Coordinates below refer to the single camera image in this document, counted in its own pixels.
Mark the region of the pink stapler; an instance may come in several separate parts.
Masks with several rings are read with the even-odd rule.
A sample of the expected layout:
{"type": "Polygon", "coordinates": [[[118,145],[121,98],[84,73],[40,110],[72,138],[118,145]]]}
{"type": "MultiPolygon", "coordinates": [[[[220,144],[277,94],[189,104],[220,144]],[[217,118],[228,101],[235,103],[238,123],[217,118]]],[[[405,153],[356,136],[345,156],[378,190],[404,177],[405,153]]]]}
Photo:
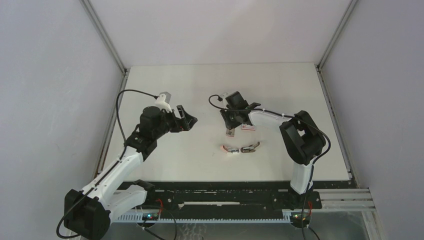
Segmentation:
{"type": "Polygon", "coordinates": [[[222,145],[220,148],[226,154],[238,154],[238,153],[240,153],[240,149],[237,148],[237,147],[230,147],[230,146],[222,145]]]}

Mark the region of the red white staple box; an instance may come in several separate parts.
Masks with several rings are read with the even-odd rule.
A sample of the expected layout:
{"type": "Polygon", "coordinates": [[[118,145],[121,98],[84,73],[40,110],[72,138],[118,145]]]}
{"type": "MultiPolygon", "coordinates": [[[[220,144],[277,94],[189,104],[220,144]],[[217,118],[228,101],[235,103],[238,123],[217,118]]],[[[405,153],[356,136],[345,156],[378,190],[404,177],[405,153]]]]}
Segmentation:
{"type": "Polygon", "coordinates": [[[255,131],[256,130],[256,127],[254,125],[249,125],[249,124],[244,123],[244,124],[241,125],[241,130],[244,130],[244,131],[255,131]]]}

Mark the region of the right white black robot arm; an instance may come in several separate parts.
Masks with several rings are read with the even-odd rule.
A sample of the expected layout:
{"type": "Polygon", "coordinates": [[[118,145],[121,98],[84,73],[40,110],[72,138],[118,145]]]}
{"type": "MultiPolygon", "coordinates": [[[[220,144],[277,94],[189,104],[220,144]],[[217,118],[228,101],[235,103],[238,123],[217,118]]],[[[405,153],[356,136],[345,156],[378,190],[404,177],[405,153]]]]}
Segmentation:
{"type": "Polygon", "coordinates": [[[313,187],[315,163],[328,152],[324,147],[331,146],[328,136],[318,128],[310,114],[304,110],[294,115],[277,113],[262,108],[260,103],[248,103],[239,91],[216,98],[222,103],[218,109],[228,130],[249,125],[267,127],[281,134],[286,151],[294,162],[289,203],[295,208],[307,204],[307,192],[313,187]]]}

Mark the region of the grey staple tray insert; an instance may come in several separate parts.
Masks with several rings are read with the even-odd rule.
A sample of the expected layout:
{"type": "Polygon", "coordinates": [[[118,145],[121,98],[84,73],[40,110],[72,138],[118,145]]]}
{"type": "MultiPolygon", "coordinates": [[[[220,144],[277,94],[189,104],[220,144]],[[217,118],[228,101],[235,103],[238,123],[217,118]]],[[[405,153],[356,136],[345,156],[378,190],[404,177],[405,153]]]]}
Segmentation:
{"type": "Polygon", "coordinates": [[[227,137],[234,137],[235,136],[235,129],[227,129],[225,132],[225,135],[227,137]]]}

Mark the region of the tan stapler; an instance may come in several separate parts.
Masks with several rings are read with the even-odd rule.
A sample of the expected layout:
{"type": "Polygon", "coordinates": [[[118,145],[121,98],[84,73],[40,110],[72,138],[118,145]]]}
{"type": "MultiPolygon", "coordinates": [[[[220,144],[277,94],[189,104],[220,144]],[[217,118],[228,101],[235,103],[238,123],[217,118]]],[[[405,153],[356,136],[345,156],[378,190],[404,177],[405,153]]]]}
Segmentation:
{"type": "Polygon", "coordinates": [[[254,153],[256,151],[256,148],[260,146],[260,142],[256,142],[254,144],[244,146],[240,148],[240,152],[247,154],[247,153],[254,153]]]}

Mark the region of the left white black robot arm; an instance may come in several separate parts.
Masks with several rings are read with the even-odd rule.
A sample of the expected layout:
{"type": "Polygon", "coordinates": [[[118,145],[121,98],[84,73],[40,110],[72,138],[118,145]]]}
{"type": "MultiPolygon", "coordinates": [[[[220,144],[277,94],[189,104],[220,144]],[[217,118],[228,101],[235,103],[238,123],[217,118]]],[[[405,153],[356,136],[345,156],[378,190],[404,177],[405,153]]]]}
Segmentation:
{"type": "Polygon", "coordinates": [[[75,236],[88,240],[100,240],[110,225],[128,210],[142,206],[153,207],[157,196],[140,183],[116,194],[125,178],[138,168],[157,147],[157,141],[167,133],[189,131],[197,118],[188,114],[182,105],[177,105],[179,117],[171,110],[167,112],[157,106],[143,109],[139,124],[124,141],[120,155],[96,178],[81,190],[70,190],[64,198],[64,214],[61,226],[73,231],[75,236]]]}

